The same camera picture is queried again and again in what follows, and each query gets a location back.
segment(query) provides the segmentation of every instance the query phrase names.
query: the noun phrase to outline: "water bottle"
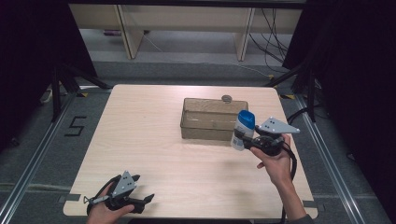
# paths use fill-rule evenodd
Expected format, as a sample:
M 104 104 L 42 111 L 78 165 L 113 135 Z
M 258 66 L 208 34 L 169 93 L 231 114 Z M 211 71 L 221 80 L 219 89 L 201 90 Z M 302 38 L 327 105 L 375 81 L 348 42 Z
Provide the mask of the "water bottle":
M 244 133 L 246 137 L 253 137 L 254 134 L 254 114 L 247 110 L 241 110 L 236 118 L 235 129 Z M 244 142 L 242 139 L 237 138 L 235 133 L 233 133 L 233 138 L 231 139 L 231 146 L 237 150 L 244 150 Z

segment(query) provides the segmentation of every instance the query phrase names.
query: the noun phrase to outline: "wooden table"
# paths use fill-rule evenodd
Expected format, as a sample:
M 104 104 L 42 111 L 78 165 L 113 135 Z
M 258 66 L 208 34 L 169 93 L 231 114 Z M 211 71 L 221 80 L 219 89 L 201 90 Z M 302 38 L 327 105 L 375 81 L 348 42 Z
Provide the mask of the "wooden table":
M 247 101 L 261 124 L 273 116 L 286 122 L 272 88 L 118 85 L 108 99 L 71 194 L 68 216 L 86 216 L 83 196 L 91 198 L 113 176 L 128 170 L 141 175 L 131 197 L 155 193 L 143 214 L 157 218 L 280 218 L 282 203 L 265 170 L 249 150 L 230 142 L 182 139 L 180 120 L 184 98 L 220 99 L 228 94 Z M 291 139 L 291 147 L 299 159 Z M 294 179 L 303 201 L 313 201 L 299 163 Z M 306 208 L 316 217 L 316 208 Z

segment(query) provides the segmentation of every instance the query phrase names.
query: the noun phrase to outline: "blue lid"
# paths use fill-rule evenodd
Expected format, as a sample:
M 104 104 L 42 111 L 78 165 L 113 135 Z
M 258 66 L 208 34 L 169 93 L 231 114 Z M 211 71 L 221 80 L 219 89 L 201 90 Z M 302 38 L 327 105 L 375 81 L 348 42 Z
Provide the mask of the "blue lid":
M 247 126 L 249 129 L 254 129 L 255 120 L 254 120 L 254 114 L 252 114 L 250 111 L 247 110 L 241 110 L 238 114 L 238 119 L 239 121 Z

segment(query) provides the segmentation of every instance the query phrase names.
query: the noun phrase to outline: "table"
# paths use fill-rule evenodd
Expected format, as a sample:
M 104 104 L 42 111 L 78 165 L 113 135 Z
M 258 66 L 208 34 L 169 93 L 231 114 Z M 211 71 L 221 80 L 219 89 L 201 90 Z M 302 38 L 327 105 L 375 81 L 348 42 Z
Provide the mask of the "table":
M 248 102 L 256 122 L 271 116 L 286 122 L 272 88 L 117 85 L 99 121 L 71 194 L 67 216 L 86 216 L 83 196 L 92 197 L 111 177 L 128 170 L 141 175 L 131 197 L 155 193 L 142 214 L 157 218 L 280 218 L 282 203 L 259 160 L 230 142 L 182 139 L 184 98 L 220 99 L 228 94 Z M 299 159 L 291 139 L 291 147 Z M 304 169 L 298 164 L 294 184 L 303 201 L 313 201 Z M 316 208 L 305 208 L 311 217 Z

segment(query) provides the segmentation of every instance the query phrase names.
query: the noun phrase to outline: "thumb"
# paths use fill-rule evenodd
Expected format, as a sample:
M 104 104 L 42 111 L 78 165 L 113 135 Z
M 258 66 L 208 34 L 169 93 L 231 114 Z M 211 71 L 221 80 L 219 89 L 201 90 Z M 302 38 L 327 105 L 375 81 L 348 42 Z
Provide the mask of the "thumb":
M 123 215 L 126 215 L 126 214 L 132 212 L 133 210 L 134 210 L 134 205 L 129 204 L 129 205 L 123 206 L 119 210 L 116 210 L 115 213 L 117 214 L 118 217 L 122 217 Z

